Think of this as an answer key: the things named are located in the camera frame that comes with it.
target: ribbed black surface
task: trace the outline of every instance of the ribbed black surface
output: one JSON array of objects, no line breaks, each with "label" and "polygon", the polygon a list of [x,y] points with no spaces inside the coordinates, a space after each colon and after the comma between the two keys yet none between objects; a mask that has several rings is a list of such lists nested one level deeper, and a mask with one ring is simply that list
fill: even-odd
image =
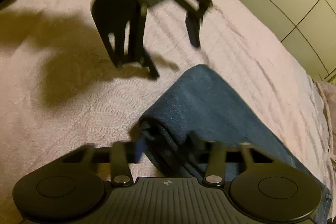
[{"label": "ribbed black surface", "polygon": [[[106,203],[73,224],[257,224],[237,211],[219,189],[200,185],[196,178],[139,178],[112,191]],[[304,224],[313,224],[305,220]]]}]

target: denim fabric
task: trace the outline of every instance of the denim fabric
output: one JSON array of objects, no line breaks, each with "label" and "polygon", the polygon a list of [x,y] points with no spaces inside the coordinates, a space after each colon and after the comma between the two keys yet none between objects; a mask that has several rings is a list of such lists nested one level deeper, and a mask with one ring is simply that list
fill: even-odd
[{"label": "denim fabric", "polygon": [[[187,133],[196,131],[205,140],[226,146],[249,142],[273,157],[311,176],[322,190],[314,217],[326,223],[332,196],[329,189],[258,119],[239,95],[205,65],[187,70],[140,118],[147,156],[166,176],[203,177],[206,166],[185,160],[179,147]],[[226,167],[226,181],[238,175],[235,164]]]}]

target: white logo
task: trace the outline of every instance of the white logo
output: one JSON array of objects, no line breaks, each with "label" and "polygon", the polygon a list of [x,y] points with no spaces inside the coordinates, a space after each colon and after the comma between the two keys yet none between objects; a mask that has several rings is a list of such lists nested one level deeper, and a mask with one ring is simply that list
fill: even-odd
[{"label": "white logo", "polygon": [[166,184],[167,186],[169,186],[169,185],[172,184],[173,182],[172,182],[171,180],[165,180],[163,183]]}]

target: crosshair logo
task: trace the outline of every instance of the crosshair logo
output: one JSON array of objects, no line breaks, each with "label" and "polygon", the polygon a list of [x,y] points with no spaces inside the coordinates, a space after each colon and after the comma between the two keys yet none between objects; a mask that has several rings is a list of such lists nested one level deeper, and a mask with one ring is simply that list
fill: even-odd
[{"label": "crosshair logo", "polygon": [[167,186],[169,186],[169,185],[172,184],[173,182],[172,182],[171,180],[165,180],[163,183],[166,184]]}]

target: bed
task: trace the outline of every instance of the bed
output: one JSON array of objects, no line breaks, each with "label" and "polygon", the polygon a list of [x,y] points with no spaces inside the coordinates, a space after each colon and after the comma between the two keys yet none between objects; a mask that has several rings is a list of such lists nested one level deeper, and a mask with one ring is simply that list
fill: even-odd
[{"label": "bed", "polygon": [[[11,198],[27,173],[81,146],[129,139],[140,115],[188,68],[220,74],[260,120],[335,194],[324,103],[275,35],[239,2],[213,0],[194,49],[185,11],[149,9],[144,46],[160,78],[116,69],[91,17],[92,0],[13,0],[0,10],[0,223],[19,223]],[[134,177],[159,176],[144,157]],[[330,216],[335,216],[335,203]]]}]

